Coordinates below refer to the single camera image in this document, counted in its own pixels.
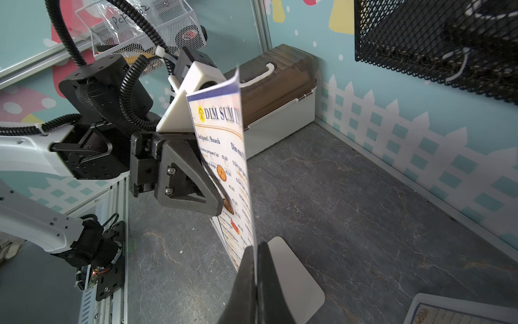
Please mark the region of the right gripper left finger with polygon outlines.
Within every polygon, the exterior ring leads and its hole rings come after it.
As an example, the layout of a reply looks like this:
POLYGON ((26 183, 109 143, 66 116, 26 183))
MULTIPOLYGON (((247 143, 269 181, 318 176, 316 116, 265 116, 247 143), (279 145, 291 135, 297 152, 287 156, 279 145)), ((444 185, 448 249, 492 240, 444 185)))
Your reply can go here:
POLYGON ((251 324, 256 322, 256 280, 254 250, 244 250, 228 303, 219 324, 251 324))

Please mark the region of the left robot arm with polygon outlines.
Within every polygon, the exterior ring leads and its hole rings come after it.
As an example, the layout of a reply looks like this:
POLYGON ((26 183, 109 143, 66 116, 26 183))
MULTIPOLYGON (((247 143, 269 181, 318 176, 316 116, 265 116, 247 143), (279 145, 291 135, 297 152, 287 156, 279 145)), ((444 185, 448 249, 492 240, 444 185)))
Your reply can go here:
POLYGON ((59 1, 47 1, 55 32, 77 65, 60 82, 61 92, 76 108, 54 120, 33 126, 4 126, 4 161, 48 161, 55 171, 78 180, 110 180, 129 172, 132 193, 154 191, 164 207, 216 216, 228 197, 202 156, 192 131, 186 95, 216 85, 222 75, 212 60, 191 47, 169 47, 154 26, 127 1, 114 6, 129 17, 155 45, 150 57, 127 63, 110 55, 88 63, 73 41, 59 1), (152 61, 162 61, 174 94, 165 119, 150 112, 152 99, 140 76, 152 61))

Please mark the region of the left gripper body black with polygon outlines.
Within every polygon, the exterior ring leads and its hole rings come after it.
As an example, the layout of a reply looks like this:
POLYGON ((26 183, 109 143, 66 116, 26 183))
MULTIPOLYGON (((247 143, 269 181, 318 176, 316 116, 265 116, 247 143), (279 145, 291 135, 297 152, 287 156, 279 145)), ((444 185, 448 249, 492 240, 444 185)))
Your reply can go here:
MULTIPOLYGON (((169 140, 183 141, 190 149, 196 147, 193 133, 136 132, 131 138, 129 179, 134 197, 154 191, 158 186, 163 145, 169 140)), ((166 167, 165 176, 172 185, 170 198, 198 193, 194 182, 174 163, 166 167)))

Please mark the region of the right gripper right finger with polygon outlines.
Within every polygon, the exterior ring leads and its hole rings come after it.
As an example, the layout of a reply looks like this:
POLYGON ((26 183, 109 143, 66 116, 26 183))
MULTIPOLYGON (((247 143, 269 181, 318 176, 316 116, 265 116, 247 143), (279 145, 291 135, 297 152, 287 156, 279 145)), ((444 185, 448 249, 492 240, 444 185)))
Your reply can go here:
POLYGON ((271 251, 266 242, 258 246, 257 266, 258 323, 295 323, 285 301, 271 251))

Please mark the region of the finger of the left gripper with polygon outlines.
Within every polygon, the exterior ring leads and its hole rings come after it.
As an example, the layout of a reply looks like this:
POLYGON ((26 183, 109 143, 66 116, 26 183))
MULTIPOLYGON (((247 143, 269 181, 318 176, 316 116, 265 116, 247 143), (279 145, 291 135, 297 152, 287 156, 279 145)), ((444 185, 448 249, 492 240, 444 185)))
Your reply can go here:
POLYGON ((156 141, 159 169, 155 198, 159 205, 218 216, 223 197, 204 166, 195 139, 156 141))

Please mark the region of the white menu stand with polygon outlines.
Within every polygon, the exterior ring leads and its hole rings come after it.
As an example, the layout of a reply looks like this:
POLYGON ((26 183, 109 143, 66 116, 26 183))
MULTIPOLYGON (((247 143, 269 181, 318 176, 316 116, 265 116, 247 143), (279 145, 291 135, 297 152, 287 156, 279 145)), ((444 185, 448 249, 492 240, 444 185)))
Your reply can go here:
POLYGON ((419 293, 415 295, 403 323, 410 323, 410 319, 413 317, 419 304, 432 305, 455 311, 467 311, 468 313, 475 313, 477 315, 496 316, 499 318, 510 318, 511 315, 517 316, 517 309, 509 307, 419 293))
POLYGON ((308 323, 324 305, 325 293, 282 237, 274 237, 268 247, 295 323, 308 323))

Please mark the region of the dim sum menu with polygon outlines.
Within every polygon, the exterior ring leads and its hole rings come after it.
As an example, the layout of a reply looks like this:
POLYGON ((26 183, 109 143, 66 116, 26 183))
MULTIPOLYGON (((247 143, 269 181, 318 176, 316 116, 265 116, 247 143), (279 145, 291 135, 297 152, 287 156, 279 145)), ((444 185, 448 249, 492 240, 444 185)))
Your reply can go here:
POLYGON ((256 246, 244 141, 240 72, 187 96, 205 169, 223 197, 217 216, 221 238, 236 269, 244 250, 256 246))
POLYGON ((517 323, 517 316, 511 315, 510 318, 499 318, 490 315, 477 315, 467 311, 450 310, 432 305, 419 304, 415 310, 410 323, 429 324, 429 323, 517 323))

